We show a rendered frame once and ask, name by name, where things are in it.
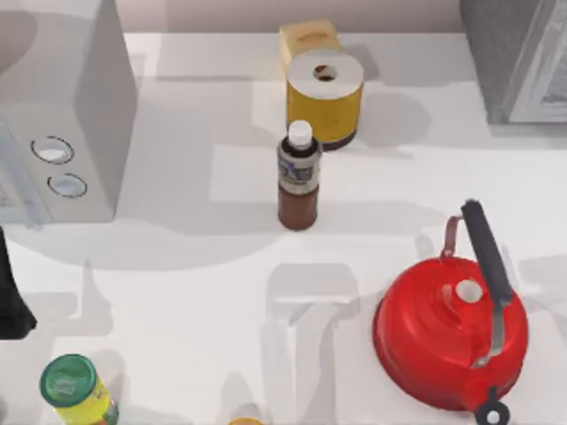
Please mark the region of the pale yellow box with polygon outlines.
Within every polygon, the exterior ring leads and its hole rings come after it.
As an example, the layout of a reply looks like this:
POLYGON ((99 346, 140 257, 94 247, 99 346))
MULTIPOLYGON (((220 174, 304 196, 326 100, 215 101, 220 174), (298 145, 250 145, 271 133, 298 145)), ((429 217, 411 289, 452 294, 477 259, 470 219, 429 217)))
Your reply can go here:
POLYGON ((304 51, 343 49, 336 28, 329 19, 317 19, 282 26, 279 30, 279 40, 284 76, 287 76, 287 69, 292 59, 304 51))

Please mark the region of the microwave knob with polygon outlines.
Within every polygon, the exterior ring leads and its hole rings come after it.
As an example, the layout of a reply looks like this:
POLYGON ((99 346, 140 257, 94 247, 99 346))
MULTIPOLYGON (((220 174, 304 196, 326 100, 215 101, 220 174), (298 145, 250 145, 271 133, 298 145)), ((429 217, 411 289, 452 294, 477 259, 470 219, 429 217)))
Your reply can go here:
POLYGON ((53 165, 65 164, 74 158, 73 147, 64 139, 52 135, 33 140, 30 149, 40 160, 53 165))
POLYGON ((87 183, 75 174, 58 174, 48 178, 49 189, 56 195, 65 198, 82 197, 87 193, 87 183))

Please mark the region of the pale microwave oven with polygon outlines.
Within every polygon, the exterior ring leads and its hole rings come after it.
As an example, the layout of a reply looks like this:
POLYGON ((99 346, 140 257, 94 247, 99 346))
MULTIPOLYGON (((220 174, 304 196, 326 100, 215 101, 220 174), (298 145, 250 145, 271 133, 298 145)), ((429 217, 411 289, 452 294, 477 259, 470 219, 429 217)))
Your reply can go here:
POLYGON ((136 108, 116 0, 0 0, 0 225, 112 220, 136 108), (31 151, 49 135, 73 147, 71 161, 31 151), (58 174, 87 193, 54 194, 58 174))

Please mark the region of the brown bottle with white cap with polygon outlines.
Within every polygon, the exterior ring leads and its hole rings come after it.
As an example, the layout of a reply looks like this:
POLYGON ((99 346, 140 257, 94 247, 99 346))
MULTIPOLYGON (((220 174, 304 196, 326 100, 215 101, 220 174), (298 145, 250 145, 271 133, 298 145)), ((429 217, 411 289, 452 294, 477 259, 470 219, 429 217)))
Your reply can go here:
POLYGON ((322 160, 322 146, 312 126, 306 120, 294 120, 276 155, 278 218, 290 230, 306 230, 317 219, 322 160))

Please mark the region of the yellow jar with green lid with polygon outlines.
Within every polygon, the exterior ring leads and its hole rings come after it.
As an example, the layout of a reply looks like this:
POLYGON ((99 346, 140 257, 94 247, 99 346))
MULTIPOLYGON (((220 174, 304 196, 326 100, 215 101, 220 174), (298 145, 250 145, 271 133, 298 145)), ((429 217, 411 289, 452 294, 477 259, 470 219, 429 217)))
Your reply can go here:
POLYGON ((39 390, 65 425, 118 425, 118 404, 92 361, 81 354, 53 359, 41 374, 39 390))

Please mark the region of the yellow can with white lid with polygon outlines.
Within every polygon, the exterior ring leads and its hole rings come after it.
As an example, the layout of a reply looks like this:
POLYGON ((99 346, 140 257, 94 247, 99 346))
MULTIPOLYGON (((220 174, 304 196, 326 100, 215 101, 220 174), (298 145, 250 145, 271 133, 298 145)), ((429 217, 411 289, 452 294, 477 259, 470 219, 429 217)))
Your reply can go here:
POLYGON ((291 60, 285 78, 287 125, 307 121, 325 151, 341 149, 355 138, 364 87, 358 59, 329 48, 304 51, 291 60))

